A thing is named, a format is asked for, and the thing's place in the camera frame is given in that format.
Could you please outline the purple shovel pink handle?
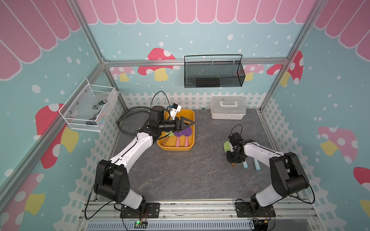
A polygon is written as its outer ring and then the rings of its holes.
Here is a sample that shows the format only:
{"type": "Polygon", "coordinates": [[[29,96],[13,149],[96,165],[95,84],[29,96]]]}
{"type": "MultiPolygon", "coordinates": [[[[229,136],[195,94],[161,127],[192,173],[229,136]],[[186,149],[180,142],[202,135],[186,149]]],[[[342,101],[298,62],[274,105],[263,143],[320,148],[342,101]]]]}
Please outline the purple shovel pink handle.
{"type": "Polygon", "coordinates": [[[183,132],[175,132],[174,135],[176,137],[176,147],[180,147],[180,137],[183,135],[183,132]]]}
{"type": "Polygon", "coordinates": [[[192,135],[192,132],[183,132],[183,135],[185,136],[184,147],[188,147],[189,146],[189,137],[192,135]]]}

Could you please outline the green shovel wooden handle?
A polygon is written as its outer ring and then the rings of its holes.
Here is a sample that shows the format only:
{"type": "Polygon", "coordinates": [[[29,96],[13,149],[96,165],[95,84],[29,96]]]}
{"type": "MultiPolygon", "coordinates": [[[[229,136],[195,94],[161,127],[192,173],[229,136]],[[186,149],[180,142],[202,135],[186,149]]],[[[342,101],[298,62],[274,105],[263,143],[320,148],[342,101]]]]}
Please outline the green shovel wooden handle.
{"type": "Polygon", "coordinates": [[[171,138],[171,137],[173,137],[174,136],[174,133],[171,131],[171,132],[169,132],[169,134],[168,134],[168,136],[162,141],[162,146],[164,146],[166,143],[167,143],[167,141],[171,138]]]}
{"type": "Polygon", "coordinates": [[[229,141],[226,141],[224,143],[224,152],[226,154],[226,159],[229,162],[229,160],[230,160],[230,154],[231,154],[231,148],[230,148],[230,142],[229,141]]]}

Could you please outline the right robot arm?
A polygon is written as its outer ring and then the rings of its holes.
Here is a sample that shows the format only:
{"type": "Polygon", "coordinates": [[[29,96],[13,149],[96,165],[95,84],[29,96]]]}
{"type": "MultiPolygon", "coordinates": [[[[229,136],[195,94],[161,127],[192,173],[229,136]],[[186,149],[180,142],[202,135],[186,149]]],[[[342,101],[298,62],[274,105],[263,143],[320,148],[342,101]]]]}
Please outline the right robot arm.
{"type": "Polygon", "coordinates": [[[292,193],[310,187],[295,153],[281,153],[253,140],[243,140],[238,132],[230,134],[228,140],[230,150],[225,153],[229,163],[242,163],[247,157],[252,157],[270,168],[271,184],[250,199],[252,214],[257,215],[292,193]]]}

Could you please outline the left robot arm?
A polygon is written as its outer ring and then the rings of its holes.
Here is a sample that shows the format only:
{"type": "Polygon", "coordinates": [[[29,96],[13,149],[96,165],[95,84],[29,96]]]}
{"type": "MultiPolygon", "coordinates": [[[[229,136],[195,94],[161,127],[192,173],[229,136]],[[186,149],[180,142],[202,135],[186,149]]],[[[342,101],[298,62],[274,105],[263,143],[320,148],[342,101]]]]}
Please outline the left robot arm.
{"type": "Polygon", "coordinates": [[[174,115],[180,106],[168,110],[154,106],[144,125],[135,133],[135,138],[110,160],[97,164],[93,192],[131,209],[144,211],[144,197],[131,189],[128,173],[139,157],[165,132],[182,132],[195,125],[195,121],[174,115]]]}

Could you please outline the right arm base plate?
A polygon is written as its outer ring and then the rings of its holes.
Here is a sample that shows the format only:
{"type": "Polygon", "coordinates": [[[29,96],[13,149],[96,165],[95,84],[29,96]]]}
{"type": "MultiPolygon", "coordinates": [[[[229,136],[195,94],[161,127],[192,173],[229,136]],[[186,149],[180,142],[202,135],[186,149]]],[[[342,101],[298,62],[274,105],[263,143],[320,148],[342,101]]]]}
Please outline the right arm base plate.
{"type": "Polygon", "coordinates": [[[236,213],[238,218],[267,218],[271,219],[276,216],[272,205],[261,207],[255,202],[235,202],[236,213]]]}

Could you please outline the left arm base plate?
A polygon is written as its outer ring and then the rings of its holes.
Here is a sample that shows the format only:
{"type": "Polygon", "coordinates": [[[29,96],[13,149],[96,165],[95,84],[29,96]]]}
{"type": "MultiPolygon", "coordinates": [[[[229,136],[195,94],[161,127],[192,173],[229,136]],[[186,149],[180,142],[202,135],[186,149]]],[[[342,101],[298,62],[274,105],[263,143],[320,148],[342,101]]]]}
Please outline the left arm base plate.
{"type": "Polygon", "coordinates": [[[138,209],[133,209],[128,206],[122,206],[120,211],[120,218],[158,218],[160,211],[160,203],[143,203],[138,209]]]}

